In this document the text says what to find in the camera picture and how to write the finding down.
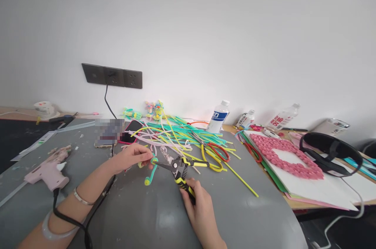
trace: bracelet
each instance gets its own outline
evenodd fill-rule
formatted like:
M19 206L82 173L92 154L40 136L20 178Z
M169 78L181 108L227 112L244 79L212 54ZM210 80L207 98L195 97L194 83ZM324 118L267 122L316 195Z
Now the bracelet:
M82 204L87 205L87 206L93 206L93 205L94 205L94 203L89 203L89 202L83 200L83 199L78 195L78 193L77 193L77 188L75 188L75 189L73 190L73 194L74 194L74 196L77 198L77 200L80 201Z
M78 227L75 227L74 229L72 229L71 231L68 231L67 233L63 233L59 235L52 233L50 229L48 228L48 221L50 219L51 213L52 213L52 210L48 212L42 224L42 233L45 238L47 238L48 240L58 240L58 239L68 237L69 235L77 232Z

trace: wall socket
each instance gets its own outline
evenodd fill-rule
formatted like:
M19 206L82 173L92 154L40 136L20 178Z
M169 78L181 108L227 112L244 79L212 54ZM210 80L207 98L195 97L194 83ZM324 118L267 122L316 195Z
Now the wall socket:
M106 85L124 86L124 72L122 69L104 67Z
M142 72L82 63L88 83L142 88Z
M142 88L142 72L124 70L124 85L130 88Z

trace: pink glue gun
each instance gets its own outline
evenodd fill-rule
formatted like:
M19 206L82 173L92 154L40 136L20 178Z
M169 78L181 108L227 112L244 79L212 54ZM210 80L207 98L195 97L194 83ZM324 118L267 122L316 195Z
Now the pink glue gun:
M61 163L68 157L71 151L71 145L66 147L52 149L48 154L52 154L48 159L42 162L32 172L27 174L25 181L34 184L41 179L45 182L51 191L56 188L63 188L69 182L69 178L62 175L61 170L67 162Z

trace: water bottle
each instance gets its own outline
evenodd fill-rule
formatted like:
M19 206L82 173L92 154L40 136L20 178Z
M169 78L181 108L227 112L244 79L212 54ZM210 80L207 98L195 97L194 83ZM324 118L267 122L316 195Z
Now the water bottle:
M227 100L222 100L221 104L214 108L213 116L211 117L210 123L206 130L213 134L218 134L221 131L224 120L228 115L228 105L230 104Z
M240 130L243 130L245 128L249 128L253 121L255 120L255 111L254 110L249 110L248 113L244 113L239 121L236 123L236 127Z
M272 132L279 131L298 115L299 108L300 104L294 103L291 107L283 109L277 114L277 116L266 124L265 128Z

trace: wrist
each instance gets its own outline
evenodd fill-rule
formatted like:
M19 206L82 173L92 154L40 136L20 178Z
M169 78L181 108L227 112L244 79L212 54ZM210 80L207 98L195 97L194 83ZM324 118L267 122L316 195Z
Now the wrist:
M117 174L116 166L113 164L112 158L100 165L99 169L106 177L109 178Z
M207 238L203 238L201 245L204 249L225 249L227 248L226 243L223 241L219 232L209 234Z

